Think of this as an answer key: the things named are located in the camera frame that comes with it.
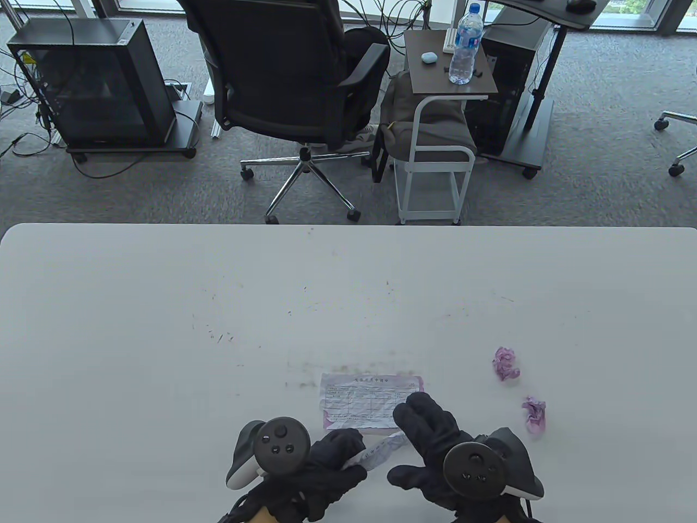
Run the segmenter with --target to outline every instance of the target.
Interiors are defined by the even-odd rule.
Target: paper sheet
[[[423,390],[420,376],[322,374],[324,428],[355,428],[365,433],[395,430],[392,411],[412,392]]]
[[[409,443],[409,440],[406,434],[400,430],[380,440],[371,448],[366,448],[364,451],[353,456],[349,461],[344,463],[342,469],[353,465],[360,465],[367,471],[371,471],[389,460],[396,449],[405,446],[407,443]]]

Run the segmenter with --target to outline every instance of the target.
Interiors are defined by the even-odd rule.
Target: vr controller
[[[239,490],[267,474],[285,476],[297,472],[305,463],[309,448],[307,429],[296,419],[251,421],[237,439],[227,487]],[[455,492],[473,501],[488,501],[503,494],[530,501],[544,496],[528,451],[507,427],[451,448],[443,461],[443,475]]]

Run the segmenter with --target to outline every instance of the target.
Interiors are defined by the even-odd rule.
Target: office chair
[[[663,111],[661,113],[661,117],[654,122],[654,129],[657,131],[662,131],[668,127],[670,122],[668,122],[666,118],[684,121],[691,123],[693,126],[697,126],[697,116],[692,116],[691,114],[681,114],[673,111]],[[673,164],[668,169],[668,174],[671,176],[680,176],[685,171],[685,166],[680,162],[682,162],[685,158],[689,158],[693,154],[697,154],[697,147],[693,147],[692,149],[677,155],[675,157],[675,161],[673,161]]]
[[[215,119],[224,130],[242,127],[260,135],[299,142],[297,158],[242,160],[241,176],[251,166],[295,165],[264,215],[278,223],[274,209],[302,173],[313,173],[346,205],[349,220],[360,212],[329,181],[317,164],[369,152],[313,156],[307,144],[338,149],[355,137],[367,101],[377,97],[382,80],[375,73],[386,45],[373,44],[347,74],[344,28],[333,22],[326,0],[178,0],[189,28],[206,46],[213,73]]]

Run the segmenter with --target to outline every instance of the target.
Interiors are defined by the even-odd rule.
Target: chair backrest
[[[321,134],[326,94],[346,77],[344,34],[327,0],[179,3],[217,66],[215,96],[226,97],[232,126],[296,141]]]

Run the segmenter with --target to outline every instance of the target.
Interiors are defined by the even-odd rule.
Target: bottle label
[[[464,41],[464,38],[467,38],[467,30],[463,31],[457,31],[457,34],[455,35],[455,47],[467,47],[469,49],[474,49],[480,44],[480,39],[482,35],[478,34],[473,38],[470,38],[467,40],[467,43],[465,45],[461,45],[460,42]]]

